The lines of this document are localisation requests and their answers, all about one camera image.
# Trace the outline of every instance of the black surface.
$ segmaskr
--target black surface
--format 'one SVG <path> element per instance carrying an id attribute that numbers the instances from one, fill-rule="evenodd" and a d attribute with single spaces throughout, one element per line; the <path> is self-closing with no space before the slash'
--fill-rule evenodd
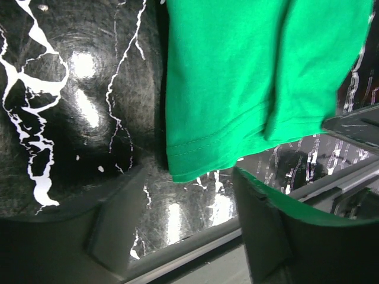
<path id="1" fill-rule="evenodd" d="M 330 135 L 379 155 L 379 104 L 326 120 Z"/>

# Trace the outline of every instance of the marbled black and white pattern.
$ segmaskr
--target marbled black and white pattern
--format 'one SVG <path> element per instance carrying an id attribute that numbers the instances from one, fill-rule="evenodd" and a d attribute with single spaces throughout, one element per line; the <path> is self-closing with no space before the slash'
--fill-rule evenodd
<path id="1" fill-rule="evenodd" d="M 149 178 L 132 259 L 236 216 L 229 170 L 179 185 L 161 159 L 165 13 L 153 0 L 0 0 L 3 218 L 38 214 L 136 164 Z M 340 112 L 378 102 L 379 18 L 370 20 L 367 44 L 336 94 Z M 238 164 L 289 193 L 370 155 L 322 134 Z"/>

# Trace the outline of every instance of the gray floor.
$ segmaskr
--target gray floor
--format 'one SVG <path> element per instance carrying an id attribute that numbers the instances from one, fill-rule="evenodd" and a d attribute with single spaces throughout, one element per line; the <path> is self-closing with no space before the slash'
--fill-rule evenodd
<path id="1" fill-rule="evenodd" d="M 251 284 L 245 247 L 240 246 L 172 284 Z"/>

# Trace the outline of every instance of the green shirt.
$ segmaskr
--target green shirt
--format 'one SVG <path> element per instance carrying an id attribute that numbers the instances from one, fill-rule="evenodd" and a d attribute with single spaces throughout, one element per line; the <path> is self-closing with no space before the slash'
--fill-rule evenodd
<path id="1" fill-rule="evenodd" d="M 322 133 L 372 0 L 167 0 L 166 138 L 174 182 Z"/>

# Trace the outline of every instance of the stitching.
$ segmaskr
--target stitching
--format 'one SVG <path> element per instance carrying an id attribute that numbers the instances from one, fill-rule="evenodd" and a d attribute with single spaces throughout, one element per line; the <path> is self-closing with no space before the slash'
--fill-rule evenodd
<path id="1" fill-rule="evenodd" d="M 256 108 L 256 107 L 258 107 L 258 106 L 254 106 L 254 107 L 252 107 L 252 108 L 250 108 L 250 109 L 248 109 L 247 111 L 245 111 L 244 113 L 242 113 L 242 114 L 240 114 L 238 117 L 236 117 L 236 118 L 234 118 L 231 122 L 229 122 L 226 126 L 224 126 L 222 129 L 220 129 L 220 130 L 218 130 L 217 132 L 215 132 L 215 133 L 213 133 L 213 134 L 211 134 L 211 135 L 208 135 L 208 136 L 205 136 L 205 137 L 203 137 L 203 138 L 199 138 L 199 139 L 196 139 L 196 140 L 192 140 L 192 141 L 190 141 L 190 142 L 186 142 L 186 143 L 184 143 L 184 144 L 180 144 L 180 145 L 176 145 L 176 146 L 169 146 L 168 147 L 168 149 L 174 149 L 174 148 L 178 148 L 178 147 L 181 147 L 181 146 L 186 146 L 186 145 L 189 145 L 189 144 L 193 144 L 193 143 L 196 143 L 196 142 L 199 142 L 199 141 L 202 141 L 202 140 L 205 140 L 205 139 L 207 139 L 207 138 L 211 138 L 211 137 L 213 137 L 213 136 L 215 136 L 215 135 L 217 135 L 217 134 L 219 134 L 220 132 L 223 132 L 224 130 L 225 130 L 225 128 L 227 128 L 230 124 L 232 124 L 234 121 L 236 121 L 236 120 L 238 120 L 238 118 L 240 118 L 241 116 L 243 116 L 245 113 L 247 113 L 247 112 L 250 112 L 251 110 L 253 110 L 254 108 Z M 260 108 L 259 110 L 257 110 L 256 112 L 254 112 L 253 114 L 250 114 L 248 117 L 246 117 L 243 121 L 241 121 L 241 123 L 243 123 L 243 122 L 245 122 L 248 118 L 250 118 L 252 115 L 254 115 L 254 114 L 256 114 L 257 112 L 259 112 L 259 111 L 261 111 L 261 110 L 263 110 L 263 109 L 267 109 L 267 107 L 262 107 L 262 108 Z"/>
<path id="2" fill-rule="evenodd" d="M 246 121 L 248 118 L 250 118 L 250 117 L 251 117 L 251 115 L 248 116 L 245 120 L 241 121 L 241 123 L 239 123 L 238 125 L 236 125 L 236 126 L 233 127 L 232 129 L 230 129 L 230 131 L 227 132 L 225 135 L 227 135 L 228 133 L 231 133 L 234 129 L 236 129 L 236 127 L 238 127 L 239 125 L 241 125 L 243 122 L 245 122 L 245 121 Z M 283 121 L 283 122 L 279 122 L 279 123 L 285 123 L 285 122 L 288 122 L 288 121 L 291 121 L 291 120 L 293 120 L 293 118 L 292 118 L 292 119 L 289 119 L 289 120 L 286 120 L 286 121 Z M 301 122 L 301 123 L 297 123 L 297 125 L 299 125 L 299 124 L 309 124 L 309 123 L 313 123 L 313 122 Z M 178 156 L 183 156 L 183 155 L 186 155 L 186 154 L 189 154 L 189 153 L 192 153 L 192 152 L 199 151 L 199 150 L 201 150 L 201 149 L 203 149 L 203 148 L 206 148 L 206 147 L 208 147 L 208 146 L 211 146 L 211 145 L 213 145 L 213 144 L 216 144 L 216 143 L 219 142 L 220 140 L 224 139 L 225 135 L 224 135 L 223 137 L 217 139 L 217 140 L 214 140 L 212 143 L 207 144 L 207 145 L 204 145 L 204 146 L 201 146 L 201 147 L 199 147 L 199 148 L 197 148 L 197 149 L 194 149 L 194 150 L 191 150 L 191 151 L 187 151 L 187 152 L 185 152 L 185 153 L 181 153 L 181 154 L 175 154 L 175 155 L 169 155 L 169 154 L 168 154 L 167 156 L 169 156 L 169 157 L 178 157 Z M 200 141 L 200 140 L 203 140 L 203 139 L 204 139 L 204 138 L 199 139 L 199 140 L 192 141 L 192 142 L 190 142 L 190 143 L 193 143 L 193 142 L 196 142 L 196 141 Z M 255 139 L 246 140 L 246 142 L 250 142 L 250 141 L 254 141 L 254 140 L 255 140 Z M 175 147 L 184 146 L 184 145 L 187 145 L 187 144 L 181 144 L 181 145 L 178 145 L 178 146 L 175 146 Z"/>

